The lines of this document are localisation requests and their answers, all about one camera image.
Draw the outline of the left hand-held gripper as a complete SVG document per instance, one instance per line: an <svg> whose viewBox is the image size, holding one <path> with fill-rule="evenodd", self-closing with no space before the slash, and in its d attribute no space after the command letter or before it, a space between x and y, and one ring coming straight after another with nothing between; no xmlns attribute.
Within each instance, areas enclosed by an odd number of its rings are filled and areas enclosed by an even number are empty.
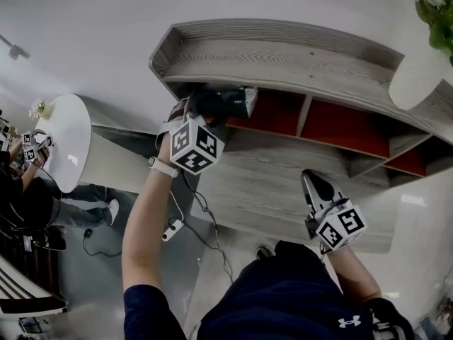
<svg viewBox="0 0 453 340"><path fill-rule="evenodd" d="M190 174L201 174L219 162L225 143L212 127L222 127L230 115L229 91L199 90L184 99L182 116L171 122L171 162ZM207 123L201 116L218 115Z"/></svg>

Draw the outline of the person's left hand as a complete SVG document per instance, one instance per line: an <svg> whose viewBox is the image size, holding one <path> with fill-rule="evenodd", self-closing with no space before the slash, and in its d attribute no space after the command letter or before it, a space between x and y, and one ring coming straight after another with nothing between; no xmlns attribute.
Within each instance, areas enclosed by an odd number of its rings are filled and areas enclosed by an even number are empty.
<svg viewBox="0 0 453 340"><path fill-rule="evenodd" d="M162 162L169 163L171 157L171 135L183 124L187 99L179 101L172 109L168 120L161 124L155 141L159 149L158 158Z"/></svg>

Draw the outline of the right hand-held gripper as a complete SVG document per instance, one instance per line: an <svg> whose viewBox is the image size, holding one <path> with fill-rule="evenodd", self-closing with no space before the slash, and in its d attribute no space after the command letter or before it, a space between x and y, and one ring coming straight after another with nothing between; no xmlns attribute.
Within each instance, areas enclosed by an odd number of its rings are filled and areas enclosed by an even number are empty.
<svg viewBox="0 0 453 340"><path fill-rule="evenodd" d="M301 183L306 203L313 211L305 220L309 238L319 238L322 252L337 251L367 230L360 207L345 198L333 178L320 171L305 169Z"/></svg>

